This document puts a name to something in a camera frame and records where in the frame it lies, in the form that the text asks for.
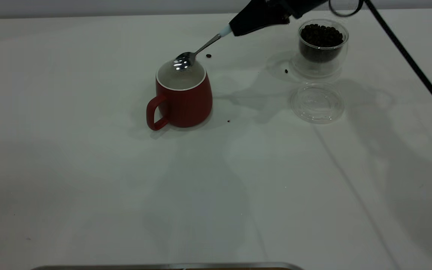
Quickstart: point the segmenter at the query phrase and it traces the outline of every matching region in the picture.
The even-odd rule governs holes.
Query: red mug
[[[163,117],[155,123],[157,107]],[[203,122],[212,107],[206,69],[196,61],[190,69],[178,71],[170,61],[156,72],[156,97],[146,107],[146,121],[152,130],[160,130],[168,123],[188,128]]]

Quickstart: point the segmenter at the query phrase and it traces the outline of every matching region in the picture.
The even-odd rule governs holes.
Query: white table
[[[382,14],[432,80],[432,10]],[[350,41],[335,123],[288,104],[299,25],[332,18],[310,12],[199,57],[205,124],[146,126],[156,69],[233,16],[0,20],[0,269],[432,269],[432,97],[367,11],[336,19]]]

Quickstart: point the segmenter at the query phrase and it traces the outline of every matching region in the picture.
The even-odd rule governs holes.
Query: mug handle
[[[159,96],[154,97],[149,101],[148,106],[146,107],[146,122],[148,123],[149,128],[152,130],[160,130],[163,126],[169,123],[168,118],[162,117],[155,123],[155,111],[156,108],[166,101],[166,97],[160,94]]]

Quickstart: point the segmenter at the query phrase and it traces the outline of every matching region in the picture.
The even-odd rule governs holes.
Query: black cable
[[[416,73],[416,75],[419,77],[419,79],[421,80],[421,82],[423,82],[423,84],[425,85],[425,87],[427,88],[427,90],[429,90],[429,92],[432,95],[432,83],[429,81],[429,79],[426,77],[426,75],[424,74],[424,72],[420,69],[420,67],[413,60],[413,57],[411,57],[411,55],[408,53],[408,51],[406,51],[406,49],[404,48],[403,44],[401,44],[401,42],[396,37],[396,35],[393,33],[393,31],[391,31],[391,29],[389,28],[388,24],[384,21],[384,19],[381,17],[381,15],[379,14],[379,12],[377,11],[376,7],[374,7],[374,5],[372,4],[371,0],[359,0],[358,9],[356,9],[355,12],[353,12],[353,13],[351,13],[349,15],[343,15],[343,14],[339,14],[338,12],[336,12],[333,9],[333,7],[331,6],[331,0],[329,1],[329,8],[330,8],[331,12],[333,12],[333,14],[336,15],[336,16],[338,16],[338,17],[349,17],[349,16],[355,14],[356,12],[358,12],[359,9],[361,9],[362,2],[366,2],[367,8],[369,8],[369,10],[373,14],[373,16],[378,21],[379,25],[381,25],[381,27],[384,29],[384,32],[386,32],[386,34],[389,36],[389,38],[394,43],[394,45],[396,46],[396,48],[403,55],[403,57],[406,59],[406,61],[408,62],[408,64],[411,66],[411,68],[413,68],[413,70]]]
[[[358,0],[358,7],[356,7],[355,11],[351,12],[350,14],[341,14],[333,8],[333,5],[331,5],[331,0],[329,0],[329,2],[328,2],[329,10],[331,10],[331,12],[338,17],[351,17],[351,16],[353,16],[354,14],[358,13],[358,11],[361,10],[361,8],[363,7],[363,3],[364,3],[363,0]]]

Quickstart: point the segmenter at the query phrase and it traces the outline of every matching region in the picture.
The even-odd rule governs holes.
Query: white wall
[[[357,0],[331,0],[349,9]],[[238,12],[249,0],[0,0],[0,18]],[[373,0],[378,8],[427,8],[432,0]]]

